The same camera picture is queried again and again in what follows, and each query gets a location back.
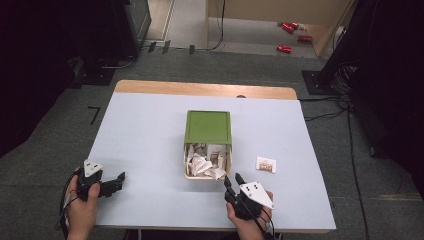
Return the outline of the beige wooden partition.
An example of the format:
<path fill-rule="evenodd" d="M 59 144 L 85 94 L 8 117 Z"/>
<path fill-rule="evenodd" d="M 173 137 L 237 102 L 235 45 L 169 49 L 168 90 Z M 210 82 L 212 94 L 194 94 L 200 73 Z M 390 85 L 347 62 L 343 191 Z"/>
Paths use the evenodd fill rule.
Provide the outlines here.
<path fill-rule="evenodd" d="M 321 56 L 355 0 L 206 0 L 206 16 L 304 24 Z"/>

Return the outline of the black stand pole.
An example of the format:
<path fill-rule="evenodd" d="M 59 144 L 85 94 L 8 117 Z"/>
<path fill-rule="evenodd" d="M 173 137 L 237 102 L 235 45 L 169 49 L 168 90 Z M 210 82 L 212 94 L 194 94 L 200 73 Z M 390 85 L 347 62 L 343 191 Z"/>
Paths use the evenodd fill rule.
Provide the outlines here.
<path fill-rule="evenodd" d="M 344 37 L 319 73 L 319 84 L 328 85 L 338 68 L 349 62 L 354 40 L 361 32 L 360 25 L 364 22 L 366 14 L 369 12 L 373 3 L 374 0 L 358 0 Z"/>

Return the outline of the black stand base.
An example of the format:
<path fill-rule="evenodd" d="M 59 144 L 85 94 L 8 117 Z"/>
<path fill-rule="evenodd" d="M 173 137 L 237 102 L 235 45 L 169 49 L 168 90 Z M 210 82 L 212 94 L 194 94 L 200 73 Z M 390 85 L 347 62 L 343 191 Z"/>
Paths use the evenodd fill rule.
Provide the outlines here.
<path fill-rule="evenodd" d="M 302 70 L 302 77 L 310 95 L 337 95 L 338 92 L 327 83 L 321 83 L 319 71 Z"/>
<path fill-rule="evenodd" d="M 72 60 L 71 67 L 75 74 L 70 84 L 70 88 L 73 89 L 79 89 L 83 85 L 109 86 L 115 73 L 114 69 L 105 68 L 90 61 L 84 62 L 82 58 Z"/>

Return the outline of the dark curtain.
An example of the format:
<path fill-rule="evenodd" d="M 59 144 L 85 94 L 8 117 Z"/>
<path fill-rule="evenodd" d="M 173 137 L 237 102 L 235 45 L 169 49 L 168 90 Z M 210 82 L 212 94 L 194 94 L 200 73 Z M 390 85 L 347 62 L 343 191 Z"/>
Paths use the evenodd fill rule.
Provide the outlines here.
<path fill-rule="evenodd" d="M 98 63 L 112 0 L 0 0 L 0 158 L 24 143 L 75 74 Z"/>
<path fill-rule="evenodd" d="M 378 125 L 371 139 L 411 174 L 424 199 L 424 0 L 377 0 L 354 92 Z"/>

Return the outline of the white brown-printed single sachet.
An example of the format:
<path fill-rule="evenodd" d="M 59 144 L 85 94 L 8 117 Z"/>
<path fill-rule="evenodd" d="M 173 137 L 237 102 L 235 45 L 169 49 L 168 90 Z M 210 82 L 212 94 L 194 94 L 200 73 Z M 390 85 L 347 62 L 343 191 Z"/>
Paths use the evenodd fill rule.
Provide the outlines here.
<path fill-rule="evenodd" d="M 256 159 L 256 169 L 260 171 L 267 171 L 275 174 L 277 167 L 276 161 L 274 159 L 268 159 L 264 157 L 257 157 Z"/>

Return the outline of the person's right hand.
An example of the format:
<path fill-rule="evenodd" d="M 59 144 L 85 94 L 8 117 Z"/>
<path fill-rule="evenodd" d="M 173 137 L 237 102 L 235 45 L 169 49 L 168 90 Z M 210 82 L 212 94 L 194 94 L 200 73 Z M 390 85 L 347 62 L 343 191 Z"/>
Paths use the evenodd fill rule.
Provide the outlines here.
<path fill-rule="evenodd" d="M 226 204 L 226 208 L 227 217 L 236 227 L 240 240 L 266 240 L 262 231 L 266 231 L 267 225 L 271 222 L 272 211 L 270 208 L 264 207 L 256 221 L 238 218 L 230 203 Z"/>

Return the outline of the person's left hand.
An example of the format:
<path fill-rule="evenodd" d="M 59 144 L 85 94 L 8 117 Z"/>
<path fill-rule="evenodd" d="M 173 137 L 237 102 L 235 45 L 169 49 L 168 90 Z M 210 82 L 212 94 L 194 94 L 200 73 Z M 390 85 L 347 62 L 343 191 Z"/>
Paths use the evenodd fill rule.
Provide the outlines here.
<path fill-rule="evenodd" d="M 88 192 L 88 198 L 83 201 L 77 197 L 78 177 L 74 176 L 68 186 L 68 193 L 75 198 L 67 208 L 69 222 L 67 240 L 88 240 L 97 218 L 97 200 L 100 185 L 94 183 Z"/>

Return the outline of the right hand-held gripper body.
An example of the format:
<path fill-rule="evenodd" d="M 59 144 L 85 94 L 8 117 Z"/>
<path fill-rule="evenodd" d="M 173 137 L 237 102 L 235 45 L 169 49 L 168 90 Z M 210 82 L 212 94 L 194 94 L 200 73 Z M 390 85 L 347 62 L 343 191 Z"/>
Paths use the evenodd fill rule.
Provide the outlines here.
<path fill-rule="evenodd" d="M 234 210 L 235 215 L 243 220 L 257 219 L 264 207 L 274 209 L 273 200 L 259 182 L 245 183 L 243 190 L 239 193 L 235 191 L 235 200 L 227 201 Z"/>

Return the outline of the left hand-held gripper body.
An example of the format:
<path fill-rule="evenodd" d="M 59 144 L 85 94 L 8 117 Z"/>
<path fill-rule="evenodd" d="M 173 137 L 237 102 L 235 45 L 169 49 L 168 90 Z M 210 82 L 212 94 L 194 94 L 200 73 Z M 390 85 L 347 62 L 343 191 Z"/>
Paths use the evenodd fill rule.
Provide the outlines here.
<path fill-rule="evenodd" d="M 88 193 L 94 183 L 101 184 L 103 166 L 99 163 L 84 161 L 84 165 L 80 170 L 77 182 L 77 196 L 82 200 L 88 199 Z"/>

